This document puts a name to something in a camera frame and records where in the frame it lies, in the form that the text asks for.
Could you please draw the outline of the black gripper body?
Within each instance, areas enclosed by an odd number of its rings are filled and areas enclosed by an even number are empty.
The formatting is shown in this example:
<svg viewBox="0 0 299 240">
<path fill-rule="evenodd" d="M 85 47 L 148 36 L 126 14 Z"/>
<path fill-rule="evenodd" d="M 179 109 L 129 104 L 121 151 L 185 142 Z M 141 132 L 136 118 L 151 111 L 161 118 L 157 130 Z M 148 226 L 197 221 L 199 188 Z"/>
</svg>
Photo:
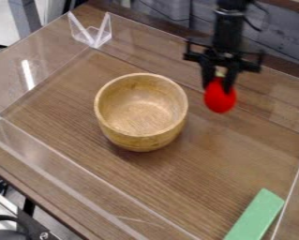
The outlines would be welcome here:
<svg viewBox="0 0 299 240">
<path fill-rule="evenodd" d="M 239 10 L 215 10 L 209 37 L 188 37 L 183 58 L 196 62 L 207 73 L 217 67 L 259 72 L 264 52 L 243 40 L 245 16 Z"/>
</svg>

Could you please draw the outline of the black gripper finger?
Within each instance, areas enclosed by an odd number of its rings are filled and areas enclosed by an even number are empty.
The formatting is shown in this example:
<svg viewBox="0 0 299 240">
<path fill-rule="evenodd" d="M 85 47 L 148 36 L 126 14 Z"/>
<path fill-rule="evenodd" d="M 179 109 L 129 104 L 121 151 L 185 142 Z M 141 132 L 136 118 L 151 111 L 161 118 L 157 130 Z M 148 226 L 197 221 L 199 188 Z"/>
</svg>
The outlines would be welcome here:
<svg viewBox="0 0 299 240">
<path fill-rule="evenodd" d="M 229 92 L 229 89 L 233 85 L 233 81 L 236 79 L 237 73 L 239 73 L 239 63 L 232 62 L 228 65 L 225 77 L 224 77 L 224 80 L 223 80 L 223 90 L 224 90 L 225 94 Z"/>
<path fill-rule="evenodd" d="M 199 64 L 201 67 L 203 88 L 207 88 L 209 85 L 209 82 L 213 79 L 215 65 L 208 60 L 208 58 L 204 58 L 204 57 L 200 58 Z"/>
</svg>

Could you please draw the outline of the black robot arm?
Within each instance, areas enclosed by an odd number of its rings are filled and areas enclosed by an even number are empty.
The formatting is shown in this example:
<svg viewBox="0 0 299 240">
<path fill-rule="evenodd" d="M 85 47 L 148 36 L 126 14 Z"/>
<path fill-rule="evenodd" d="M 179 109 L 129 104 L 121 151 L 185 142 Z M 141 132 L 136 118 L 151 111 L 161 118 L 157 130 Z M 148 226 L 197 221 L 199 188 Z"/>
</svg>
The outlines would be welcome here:
<svg viewBox="0 0 299 240">
<path fill-rule="evenodd" d="M 209 86 L 216 68 L 227 70 L 224 80 L 220 82 L 225 94 L 229 93 L 240 72 L 260 72 L 265 56 L 261 49 L 243 40 L 244 24 L 255 31 L 263 31 L 245 17 L 248 5 L 255 5 L 267 12 L 255 0 L 216 0 L 212 35 L 208 38 L 185 39 L 183 59 L 199 64 L 203 88 Z"/>
</svg>

